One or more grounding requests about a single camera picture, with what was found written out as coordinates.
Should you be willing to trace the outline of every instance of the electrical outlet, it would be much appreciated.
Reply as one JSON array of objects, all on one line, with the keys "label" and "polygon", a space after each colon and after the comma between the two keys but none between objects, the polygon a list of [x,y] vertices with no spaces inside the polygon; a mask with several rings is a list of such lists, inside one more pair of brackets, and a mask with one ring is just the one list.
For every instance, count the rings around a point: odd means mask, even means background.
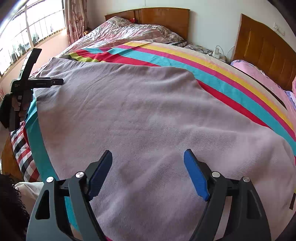
[{"label": "electrical outlet", "polygon": [[281,35],[285,36],[285,31],[282,30],[275,22],[274,22],[274,30],[278,31]]}]

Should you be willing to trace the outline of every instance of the white wall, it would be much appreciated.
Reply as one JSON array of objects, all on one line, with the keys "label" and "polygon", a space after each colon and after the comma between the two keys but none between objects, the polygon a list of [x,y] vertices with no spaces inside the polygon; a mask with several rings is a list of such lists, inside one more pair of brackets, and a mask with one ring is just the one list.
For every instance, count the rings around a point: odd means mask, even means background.
[{"label": "white wall", "polygon": [[[37,62],[32,68],[32,72],[40,68],[43,64],[47,63],[51,57],[55,57],[56,55],[60,54],[68,46],[69,44],[66,30],[61,31],[61,33],[58,33],[51,39],[48,39],[45,43],[37,46],[37,48],[41,48],[42,51],[38,57]],[[0,85],[5,93],[9,93],[11,80],[18,77],[23,62],[24,59],[17,63],[8,74],[0,79]]]},{"label": "white wall", "polygon": [[142,7],[180,7],[190,12],[188,40],[225,54],[235,44],[240,14],[285,31],[283,39],[296,51],[296,37],[280,12],[267,0],[88,0],[88,22],[95,28],[104,15]]}]

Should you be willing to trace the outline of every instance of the pink stripe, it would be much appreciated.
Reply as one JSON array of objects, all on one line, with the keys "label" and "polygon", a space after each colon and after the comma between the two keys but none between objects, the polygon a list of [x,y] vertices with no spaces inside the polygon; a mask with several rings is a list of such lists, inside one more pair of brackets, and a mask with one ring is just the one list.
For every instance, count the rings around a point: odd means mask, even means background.
[{"label": "pink stripe", "polygon": [[281,118],[279,117],[279,115],[273,110],[271,109],[263,100],[261,100],[257,95],[255,95],[254,93],[252,93],[251,91],[249,91],[248,89],[246,89],[245,87],[243,87],[242,85],[240,85],[239,83],[233,81],[232,79],[226,77],[225,75],[212,70],[206,66],[203,66],[199,63],[196,63],[194,61],[191,61],[189,59],[185,59],[182,58],[180,56],[176,56],[173,54],[169,54],[169,53],[164,53],[164,52],[160,52],[157,50],[151,50],[151,49],[146,49],[146,48],[141,48],[140,46],[138,47],[134,47],[134,50],[139,51],[139,52],[145,52],[145,53],[150,53],[150,54],[155,54],[158,56],[162,56],[162,57],[166,57],[169,59],[173,59],[176,61],[179,61],[181,63],[190,65],[194,68],[200,69],[206,73],[209,73],[210,75],[216,76],[217,78],[219,78],[220,80],[230,84],[231,86],[233,86],[234,88],[240,90],[241,92],[243,92],[245,95],[247,95],[248,97],[250,97],[251,99],[253,99],[254,101],[256,101],[259,105],[261,105],[267,112],[269,112],[284,128],[285,130],[289,133],[289,135],[292,137],[292,139],[294,141],[296,141],[296,137],[295,137],[295,133],[294,131],[288,126],[288,124]]},{"label": "pink stripe", "polygon": [[115,48],[121,48],[121,49],[132,49],[132,48],[136,48],[136,47],[139,47],[139,46],[129,46],[129,45],[118,45],[116,46]]}]

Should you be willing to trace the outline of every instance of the white cable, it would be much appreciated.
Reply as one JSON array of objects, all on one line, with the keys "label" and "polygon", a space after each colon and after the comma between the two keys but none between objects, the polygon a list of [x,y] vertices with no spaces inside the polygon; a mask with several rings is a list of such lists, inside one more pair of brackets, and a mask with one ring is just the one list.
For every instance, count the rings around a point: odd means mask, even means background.
[{"label": "white cable", "polygon": [[[217,45],[216,47],[220,47],[221,48],[221,46],[220,45]],[[223,49],[221,48],[221,50],[222,50],[222,52],[223,52],[223,55],[225,56],[225,54],[224,54],[224,51],[223,51]]]},{"label": "white cable", "polygon": [[[230,50],[232,50],[232,49],[234,48],[234,46],[235,46],[235,45],[233,45],[233,46],[231,47]],[[227,52],[227,54],[226,54],[226,56],[225,56],[226,59],[227,59],[227,55],[228,55],[228,53],[230,52],[230,50],[228,50],[228,52]]]}]

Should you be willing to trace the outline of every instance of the yellow stripe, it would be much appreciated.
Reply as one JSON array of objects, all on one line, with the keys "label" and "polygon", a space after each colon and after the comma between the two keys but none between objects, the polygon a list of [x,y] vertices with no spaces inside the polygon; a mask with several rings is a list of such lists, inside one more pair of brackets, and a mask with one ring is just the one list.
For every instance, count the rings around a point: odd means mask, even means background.
[{"label": "yellow stripe", "polygon": [[235,76],[234,74],[232,74],[231,72],[228,72],[227,70],[224,70],[222,68],[220,68],[219,66],[206,62],[198,57],[180,52],[180,51],[176,51],[173,49],[168,49],[165,47],[159,47],[156,44],[150,43],[150,44],[140,44],[138,42],[129,42],[126,43],[125,45],[128,46],[133,46],[133,47],[137,47],[141,45],[141,48],[146,48],[146,49],[150,49],[150,50],[156,50],[156,51],[160,51],[160,52],[164,52],[164,53],[168,53],[168,54],[172,54],[175,56],[179,56],[188,60],[191,60],[193,62],[199,63],[203,66],[206,66],[212,70],[215,70],[223,75],[225,75],[226,77],[232,79],[233,81],[239,83],[241,86],[245,87],[246,89],[248,89],[249,91],[251,91],[252,93],[254,93],[256,96],[258,96],[263,102],[265,102],[273,111],[275,111],[278,116],[280,118],[282,118],[287,125],[294,130],[292,123],[290,122],[289,118],[276,106],[276,104],[274,104],[271,100],[269,100],[265,95],[263,95],[258,89],[256,89],[255,87],[253,87],[252,85],[250,85],[249,83],[245,82],[243,79]]},{"label": "yellow stripe", "polygon": [[72,58],[77,59],[79,62],[99,62],[97,59],[92,59],[90,57],[82,57],[78,55],[76,52],[70,53],[69,54]]}]

